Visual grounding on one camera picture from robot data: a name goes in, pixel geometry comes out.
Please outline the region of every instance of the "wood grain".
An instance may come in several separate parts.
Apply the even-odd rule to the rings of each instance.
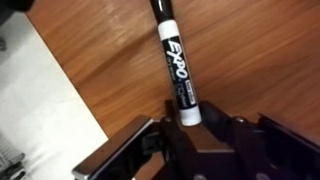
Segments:
[[[320,144],[318,0],[173,0],[199,99],[272,114]],[[148,0],[38,0],[28,14],[112,136],[171,98]]]

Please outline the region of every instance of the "white surface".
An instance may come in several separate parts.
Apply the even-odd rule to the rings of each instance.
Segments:
[[[158,26],[158,32],[161,41],[180,35],[178,25],[175,20],[168,20],[160,23]]]
[[[179,112],[182,125],[184,126],[194,126],[201,122],[201,115],[198,106],[185,110],[180,109]]]
[[[106,135],[24,14],[0,28],[0,131],[26,154],[33,180],[74,179],[71,170]]]

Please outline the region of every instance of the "dry erase marker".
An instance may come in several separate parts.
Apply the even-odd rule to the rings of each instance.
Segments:
[[[196,125],[201,122],[201,115],[179,29],[174,20],[171,1],[151,0],[151,5],[158,22],[158,31],[174,86],[182,124],[185,126]]]

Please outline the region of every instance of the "wooden desk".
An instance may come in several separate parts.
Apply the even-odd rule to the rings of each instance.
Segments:
[[[173,4],[199,99],[282,117],[320,144],[318,0]],[[164,113],[172,94],[148,0],[38,0],[28,16],[109,137]]]

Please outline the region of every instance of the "black marker cap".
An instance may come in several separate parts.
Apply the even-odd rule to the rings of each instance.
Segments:
[[[158,24],[174,19],[171,0],[150,0]]]

